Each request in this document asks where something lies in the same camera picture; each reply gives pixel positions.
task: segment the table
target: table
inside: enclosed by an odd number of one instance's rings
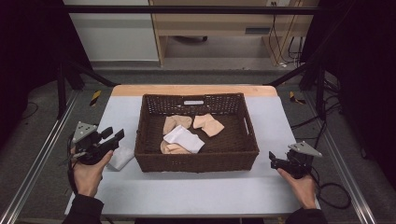
[[[96,198],[103,214],[117,217],[284,217],[300,205],[289,185],[271,169],[268,151],[286,159],[295,143],[280,98],[273,87],[219,85],[120,85],[114,88],[98,131],[124,129],[123,147],[134,149],[141,95],[242,92],[260,155],[250,171],[143,173],[136,159],[115,172],[104,170]],[[73,196],[66,208],[68,213]]]

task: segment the wicker basket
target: wicker basket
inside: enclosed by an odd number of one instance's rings
[[[210,113],[224,129],[208,137],[201,129],[189,131],[205,142],[197,154],[162,154],[165,118]],[[259,155],[243,93],[209,95],[153,95],[142,99],[134,155],[143,172],[219,172],[250,170]]]

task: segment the person's right hand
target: person's right hand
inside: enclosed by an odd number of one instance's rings
[[[284,178],[291,186],[294,195],[300,202],[303,209],[316,209],[315,205],[315,181],[311,175],[306,175],[301,179],[294,179],[288,172],[280,168],[277,172]]]
[[[74,167],[74,179],[76,187],[78,189],[78,194],[82,194],[88,197],[94,197],[99,183],[102,179],[102,172],[105,166],[111,160],[113,156],[113,150],[107,152],[107,154],[95,165],[85,165],[79,161],[73,161],[72,166]]]

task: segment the beige cloth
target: beige cloth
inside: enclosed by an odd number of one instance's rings
[[[189,129],[192,124],[192,118],[188,116],[174,115],[166,117],[165,124],[163,125],[163,134],[170,133],[176,126],[181,125]]]
[[[210,114],[205,114],[205,115],[202,115],[202,116],[198,116],[197,115],[194,118],[194,123],[192,124],[192,127],[194,129],[202,128],[210,120],[214,120],[214,118]]]
[[[224,125],[222,125],[218,120],[212,119],[206,122],[202,131],[206,132],[207,136],[212,137],[220,133],[223,129]]]
[[[210,114],[195,116],[192,127],[194,129],[202,128],[202,130],[209,137],[215,136],[224,129],[224,125],[222,125],[218,120],[213,118]]]
[[[191,154],[186,148],[179,144],[169,144],[166,141],[161,142],[161,152],[163,154]]]

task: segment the person's left hand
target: person's left hand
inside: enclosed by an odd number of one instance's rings
[[[112,156],[113,150],[110,150],[95,165],[85,165],[79,161],[73,161],[72,166],[74,166],[73,172],[78,194],[88,197],[96,195],[102,179],[103,169],[105,169]]]

